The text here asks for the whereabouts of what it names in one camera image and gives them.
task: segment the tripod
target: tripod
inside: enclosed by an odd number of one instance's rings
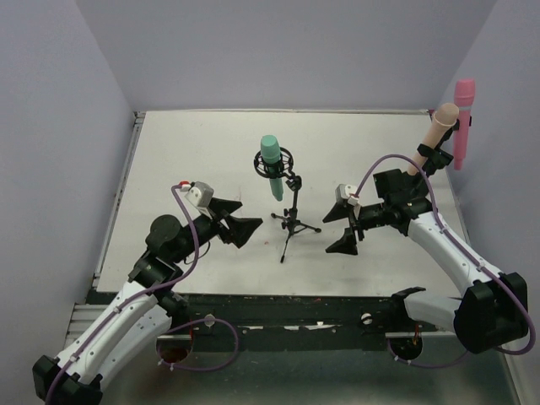
[[[284,209],[283,216],[275,213],[270,214],[273,219],[280,219],[283,230],[287,230],[289,232],[287,239],[285,240],[283,255],[279,261],[283,263],[285,261],[285,254],[287,253],[287,246],[289,245],[290,238],[304,230],[314,230],[317,234],[319,234],[322,232],[322,229],[304,224],[298,220],[298,193],[300,188],[302,188],[302,178],[293,172],[294,162],[292,154],[285,148],[281,148],[281,153],[281,159],[277,163],[269,164],[262,159],[261,153],[259,152],[255,156],[255,171],[258,175],[268,179],[286,177],[287,180],[285,184],[287,184],[289,190],[294,194],[293,207]]]

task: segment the gray wall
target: gray wall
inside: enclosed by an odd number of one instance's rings
[[[139,110],[430,107],[494,3],[78,0]]]
[[[476,78],[477,97],[464,168],[451,178],[472,244],[504,271],[526,278],[540,328],[538,21],[538,0],[499,0],[458,69],[454,80]],[[443,101],[453,91],[451,85]],[[540,344],[521,361],[538,383]],[[540,398],[540,386],[534,389]]]
[[[132,113],[73,0],[2,0],[0,55],[0,402],[27,405],[89,287]]]

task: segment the microphone stand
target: microphone stand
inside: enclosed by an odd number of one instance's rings
[[[255,171],[261,177],[267,179],[278,179],[286,177],[285,184],[290,191],[293,192],[293,207],[283,210],[283,216],[271,213],[270,216],[273,219],[281,220],[281,227],[283,230],[287,230],[287,239],[285,240],[285,247],[283,249],[283,255],[281,256],[280,263],[285,261],[285,253],[287,252],[287,246],[289,245],[290,238],[293,235],[297,235],[304,230],[314,230],[317,234],[322,232],[321,228],[316,228],[308,224],[304,224],[298,220],[298,194],[302,188],[302,178],[293,172],[293,155],[286,149],[281,149],[281,159],[274,164],[269,164],[262,159],[261,152],[255,155],[254,165]]]

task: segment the wire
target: wire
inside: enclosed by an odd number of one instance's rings
[[[210,246],[211,246],[211,243],[210,243],[210,240],[208,241],[207,243],[207,246],[206,246],[206,251],[204,251],[204,253],[199,256],[199,260],[201,260],[203,257],[205,257],[207,255],[207,253],[210,251]],[[184,264],[192,264],[193,261],[190,261],[190,262],[187,262],[187,257],[184,259]]]
[[[56,390],[57,386],[58,386],[58,383],[60,382],[60,380],[64,377],[64,374],[66,373],[66,371],[69,369],[69,367],[71,367],[73,365],[73,363],[75,363],[77,360],[78,360],[78,357],[80,356],[80,354],[90,345],[90,343],[95,339],[95,337],[103,330],[103,328],[117,315],[119,314],[120,312],[122,312],[122,310],[128,306],[129,304],[131,304],[134,300],[136,300],[137,298],[143,296],[143,295],[146,295],[146,294],[151,294],[155,291],[158,291],[160,289],[166,289],[166,288],[169,288],[169,287],[172,287],[173,285],[175,285],[176,283],[182,281],[183,279],[185,279],[186,277],[188,277],[192,272],[193,270],[195,269],[195,266],[197,265],[197,261],[199,259],[199,239],[197,237],[197,230],[195,228],[195,224],[193,223],[193,220],[192,220],[192,217],[190,216],[189,212],[187,211],[187,208],[186,206],[184,205],[184,203],[182,202],[180,196],[178,196],[178,193],[176,191],[178,190],[181,190],[181,185],[174,185],[173,187],[170,188],[170,191],[172,192],[176,202],[178,203],[178,205],[180,206],[180,210],[183,212],[184,216],[186,217],[186,220],[187,220],[187,224],[189,226],[189,229],[190,231],[192,232],[192,237],[193,237],[193,248],[194,248],[194,257],[193,257],[193,262],[191,264],[191,266],[187,269],[187,271],[182,274],[180,277],[174,279],[174,280],[171,280],[167,283],[163,283],[163,284],[158,284],[158,285],[155,285],[154,287],[151,287],[149,289],[145,289],[143,291],[140,291],[134,295],[132,295],[131,297],[129,298],[126,298],[124,300],[124,302],[122,302],[121,304],[119,304],[117,306],[117,309],[118,309],[118,312],[114,311],[114,312],[111,312],[93,331],[92,333],[90,333],[90,335],[88,336],[88,338],[81,343],[80,347],[71,355],[69,356],[69,360],[66,362],[66,364],[60,369],[60,371],[58,372],[57,376],[54,378],[54,380],[52,381],[51,383],[51,386],[49,387],[49,391],[47,392],[47,395],[46,395],[46,399],[45,399],[45,405],[51,405],[52,403],[52,394],[54,393],[54,391]]]
[[[184,325],[180,325],[179,327],[174,327],[174,328],[170,329],[168,332],[166,332],[165,334],[170,334],[170,333],[173,333],[173,332],[177,332],[177,331],[180,331],[181,329],[184,329],[186,327],[190,327],[192,325],[197,325],[199,323],[203,323],[203,322],[206,322],[206,321],[208,321],[208,320],[206,320],[206,319],[197,319],[195,321],[185,323]],[[171,368],[178,369],[178,370],[196,371],[196,372],[211,372],[211,371],[217,371],[217,370],[224,369],[225,367],[230,365],[233,361],[235,361],[236,356],[238,355],[238,350],[240,348],[240,338],[238,337],[238,332],[236,331],[235,327],[233,327],[230,323],[228,323],[227,321],[224,321],[223,319],[214,318],[214,319],[212,319],[212,321],[217,322],[217,323],[221,323],[223,325],[226,325],[233,332],[233,336],[235,337],[235,348],[234,348],[233,353],[231,354],[231,356],[226,361],[224,361],[222,364],[213,365],[211,367],[202,367],[202,368],[200,368],[200,367],[190,367],[189,365],[183,365],[183,364],[177,364],[177,363],[167,363],[166,361],[163,360],[163,358],[161,356],[161,350],[158,348],[158,356],[161,358],[161,360],[159,361],[159,365],[167,365],[167,366],[169,366]]]
[[[388,352],[390,352],[391,356],[394,358],[394,361],[397,361],[398,363],[401,363],[403,365],[411,365],[412,367],[417,367],[419,369],[429,369],[429,370],[445,369],[445,368],[448,368],[448,367],[452,367],[454,365],[459,365],[470,354],[466,350],[465,353],[463,353],[457,359],[455,359],[454,361],[451,361],[450,363],[446,363],[446,364],[422,364],[422,363],[414,363],[411,360],[405,360],[405,359],[400,358],[392,350],[392,346],[390,345],[390,339],[386,340],[386,347],[388,348]]]
[[[410,159],[407,156],[404,156],[402,154],[388,154],[386,156],[383,156],[379,158],[367,171],[364,178],[360,182],[360,185],[358,189],[356,190],[356,193],[354,194],[355,197],[358,197],[359,193],[362,191],[362,188],[364,188],[365,183],[368,181],[369,177],[371,176],[371,173],[373,173],[373,170],[384,160],[390,159],[390,158],[398,158],[398,159],[404,159],[411,165],[413,165],[416,170],[420,173],[420,175],[424,178],[425,184],[428,187],[429,191],[429,197],[431,199],[431,205],[433,206],[433,217],[435,219],[435,222],[440,227],[443,234],[452,242],[452,244],[468,259],[470,260],[477,268],[480,269],[480,271],[484,274],[486,274],[489,278],[491,278],[505,293],[509,296],[509,298],[512,300],[514,305],[517,307],[517,309],[520,311],[520,313],[525,318],[526,324],[529,327],[529,342],[527,345],[520,349],[520,350],[507,350],[505,348],[496,348],[495,350],[503,353],[503,354],[510,354],[510,355],[521,355],[525,354],[531,351],[531,349],[534,347],[534,344],[536,343],[537,339],[537,333],[536,329],[534,327],[534,323],[532,322],[531,316],[528,314],[527,310],[523,306],[523,304],[519,301],[519,299],[516,297],[516,295],[504,284],[495,274],[490,272],[482,263],[480,263],[476,257],[474,257],[468,249],[460,243],[459,240],[457,240],[451,232],[445,227],[445,225],[442,223],[442,220],[439,216],[439,208],[437,207],[437,202],[435,200],[435,193],[433,191],[433,187],[431,186],[431,183],[429,181],[428,176],[424,173],[422,168],[417,164],[414,160]]]

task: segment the purple cable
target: purple cable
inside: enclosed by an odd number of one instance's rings
[[[354,194],[356,197],[359,195],[359,193],[362,191],[362,188],[364,188],[365,183],[368,181],[369,177],[371,176],[371,173],[373,173],[373,170],[384,160],[390,159],[390,158],[398,158],[398,159],[404,159],[411,165],[413,165],[416,170],[420,173],[420,175],[424,178],[425,184],[428,187],[429,191],[429,197],[431,198],[431,205],[433,206],[433,217],[435,218],[435,222],[439,227],[442,229],[445,236],[454,244],[454,246],[465,256],[467,259],[469,259],[477,268],[482,271],[482,273],[486,274],[489,278],[491,278],[493,281],[497,283],[499,287],[505,293],[510,297],[514,305],[517,307],[517,309],[521,312],[523,317],[526,320],[527,325],[529,326],[529,342],[528,344],[520,349],[520,350],[507,350],[505,348],[496,348],[495,350],[503,353],[503,354],[510,354],[510,355],[521,355],[525,354],[531,351],[531,349],[534,347],[534,344],[537,340],[537,333],[536,329],[534,327],[534,323],[532,322],[531,316],[528,314],[527,310],[523,306],[523,304],[518,300],[516,295],[504,284],[497,276],[495,276],[492,272],[490,272],[485,266],[481,266],[481,263],[467,250],[467,248],[460,243],[459,240],[457,240],[448,229],[444,226],[442,223],[440,217],[439,217],[439,208],[437,207],[437,202],[435,200],[435,193],[433,191],[433,187],[431,186],[431,183],[429,182],[428,176],[424,173],[422,168],[412,159],[410,159],[407,156],[404,156],[402,154],[388,154],[386,156],[383,156],[382,158],[379,158],[368,170],[368,172],[365,174],[364,178],[360,182],[360,185],[358,189],[356,190],[356,193]]]
[[[461,356],[459,356],[457,359],[450,363],[446,364],[422,364],[422,363],[414,363],[413,361],[407,361],[405,359],[401,359],[397,356],[397,354],[394,353],[392,350],[392,346],[390,345],[390,339],[386,340],[386,348],[388,348],[388,351],[390,352],[391,356],[394,358],[394,361],[397,361],[398,363],[402,363],[404,365],[411,365],[412,367],[418,367],[419,369],[429,369],[429,370],[439,370],[439,369],[445,369],[447,367],[452,367],[454,365],[459,365],[464,359],[467,358],[469,355],[469,352],[466,350],[465,353],[463,353]]]
[[[180,190],[180,189],[181,189],[181,186],[173,186],[173,187],[170,188],[170,190],[172,191],[173,196],[175,197],[176,202],[178,203],[178,205],[180,206],[181,211],[183,212],[184,216],[186,217],[187,224],[189,225],[190,231],[192,232],[193,247],[194,247],[194,253],[195,253],[194,257],[193,257],[193,262],[192,262],[191,266],[188,268],[188,270],[184,274],[182,274],[180,277],[178,277],[178,278],[176,278],[174,280],[171,280],[171,281],[169,281],[167,283],[158,284],[158,285],[155,285],[154,287],[151,287],[149,289],[145,289],[143,291],[140,291],[140,292],[132,295],[131,297],[127,298],[126,300],[124,300],[124,302],[122,302],[117,307],[120,310],[119,312],[121,312],[126,306],[131,304],[134,300],[136,300],[137,298],[139,298],[139,297],[141,297],[141,296],[143,296],[145,294],[153,293],[153,292],[155,292],[155,291],[157,291],[159,289],[165,289],[165,288],[172,287],[176,283],[182,281],[183,279],[185,279],[187,276],[189,276],[193,272],[193,270],[195,269],[195,266],[197,265],[197,261],[199,259],[199,247],[200,247],[199,246],[199,239],[197,237],[197,230],[195,229],[195,224],[193,223],[192,217],[190,216],[189,212],[187,211],[186,206],[184,205],[184,203],[182,202],[180,196],[178,196],[178,193],[176,192],[177,190]],[[103,328],[115,316],[116,316],[116,312],[111,312],[94,329],[94,331],[88,336],[88,338],[84,342],[81,343],[80,347],[70,356],[70,359],[71,358],[78,359],[80,354],[89,346],[89,344],[95,339],[95,337],[103,330]],[[56,390],[59,381],[64,376],[64,373],[69,369],[69,367],[72,366],[72,364],[73,364],[73,361],[68,360],[66,362],[66,364],[62,367],[62,369],[58,372],[58,374],[54,378],[54,380],[52,381],[51,386],[49,387],[49,391],[47,392],[47,395],[46,395],[45,405],[51,405],[53,392]]]
[[[185,327],[190,327],[192,325],[197,325],[198,323],[203,323],[203,322],[206,322],[206,321],[208,321],[208,320],[206,320],[206,319],[197,319],[195,321],[185,323],[184,325],[180,325],[179,327],[174,327],[174,328],[170,329],[167,332],[167,334],[177,332],[177,331],[180,331],[181,329],[184,329]],[[235,327],[233,327],[230,323],[228,323],[227,321],[224,321],[223,319],[214,318],[214,319],[212,319],[212,321],[217,322],[217,323],[221,323],[221,324],[227,326],[233,332],[233,336],[235,337],[235,348],[234,348],[233,353],[231,354],[231,356],[226,361],[224,361],[222,364],[213,365],[211,367],[203,367],[203,368],[190,367],[189,365],[183,365],[183,364],[177,364],[177,363],[167,363],[166,361],[164,361],[162,359],[161,351],[158,348],[158,355],[161,358],[160,363],[164,364],[164,365],[168,365],[169,367],[173,367],[173,368],[178,369],[178,370],[197,371],[197,372],[210,372],[210,371],[218,371],[218,370],[224,369],[225,367],[230,365],[233,361],[235,361],[236,355],[238,354],[238,349],[240,347],[240,338],[238,337],[238,332],[236,331]]]

